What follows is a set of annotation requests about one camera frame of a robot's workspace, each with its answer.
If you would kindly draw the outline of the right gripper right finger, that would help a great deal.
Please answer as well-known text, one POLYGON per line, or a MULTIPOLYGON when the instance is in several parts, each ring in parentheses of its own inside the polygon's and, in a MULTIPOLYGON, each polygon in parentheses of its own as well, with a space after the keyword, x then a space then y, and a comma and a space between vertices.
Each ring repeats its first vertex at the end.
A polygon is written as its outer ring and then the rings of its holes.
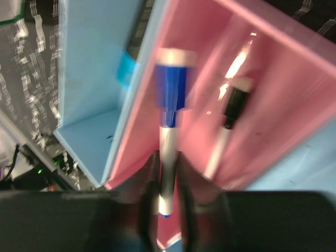
POLYGON ((335 251, 335 196, 225 191, 177 158, 184 251, 335 251))

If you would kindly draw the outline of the thin white pen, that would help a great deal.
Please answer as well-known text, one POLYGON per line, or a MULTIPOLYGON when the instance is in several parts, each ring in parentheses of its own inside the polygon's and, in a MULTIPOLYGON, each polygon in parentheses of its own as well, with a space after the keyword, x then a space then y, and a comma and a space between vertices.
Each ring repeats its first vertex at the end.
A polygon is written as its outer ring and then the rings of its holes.
POLYGON ((213 179, 221 164, 229 135, 244 109, 253 84, 252 78, 243 76, 233 78, 230 83, 228 100, 223 108, 223 120, 204 171, 204 176, 209 180, 213 179))

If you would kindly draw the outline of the blue eraser cap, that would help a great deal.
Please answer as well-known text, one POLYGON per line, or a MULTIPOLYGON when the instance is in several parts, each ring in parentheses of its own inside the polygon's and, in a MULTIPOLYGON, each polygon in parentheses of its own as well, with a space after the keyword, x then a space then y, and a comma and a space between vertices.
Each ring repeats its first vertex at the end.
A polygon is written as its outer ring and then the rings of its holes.
POLYGON ((116 72, 116 79, 123 87, 129 87, 134 69, 138 65, 137 60, 131 57, 127 51, 123 53, 116 72))

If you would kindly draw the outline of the white marker blue tip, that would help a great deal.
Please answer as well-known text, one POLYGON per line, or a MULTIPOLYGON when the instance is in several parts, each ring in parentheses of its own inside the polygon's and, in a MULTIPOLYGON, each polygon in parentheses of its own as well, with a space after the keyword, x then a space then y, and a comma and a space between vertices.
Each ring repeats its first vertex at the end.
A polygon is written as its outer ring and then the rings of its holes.
POLYGON ((160 48, 156 57, 156 104, 160 110, 159 154, 161 178, 159 213, 167 218, 173 213, 177 160, 177 115, 185 108, 187 76, 196 54, 177 48, 160 48))

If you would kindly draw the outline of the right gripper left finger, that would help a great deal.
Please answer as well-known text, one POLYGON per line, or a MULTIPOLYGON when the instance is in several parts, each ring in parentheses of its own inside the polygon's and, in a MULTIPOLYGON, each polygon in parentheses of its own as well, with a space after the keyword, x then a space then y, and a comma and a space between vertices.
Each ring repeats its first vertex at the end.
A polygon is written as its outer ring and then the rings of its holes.
POLYGON ((110 191, 1 192, 1 251, 157 251, 159 165, 110 191))

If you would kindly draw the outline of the pink bin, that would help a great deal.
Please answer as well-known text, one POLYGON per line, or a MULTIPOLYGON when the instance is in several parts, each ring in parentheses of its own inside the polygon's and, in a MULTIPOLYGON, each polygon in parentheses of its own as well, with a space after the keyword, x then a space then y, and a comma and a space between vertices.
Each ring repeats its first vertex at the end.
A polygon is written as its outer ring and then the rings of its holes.
MULTIPOLYGON (((107 188, 159 153, 156 57, 160 48, 177 48, 196 54, 185 108, 177 115, 177 151, 205 179, 230 83, 240 76, 254 80, 221 164, 207 179, 225 191, 250 191, 250 184, 335 117, 335 43, 322 36, 334 16, 333 1, 168 1, 107 188)), ((167 218, 159 213, 158 192, 157 251, 182 246, 177 189, 176 161, 167 218)))

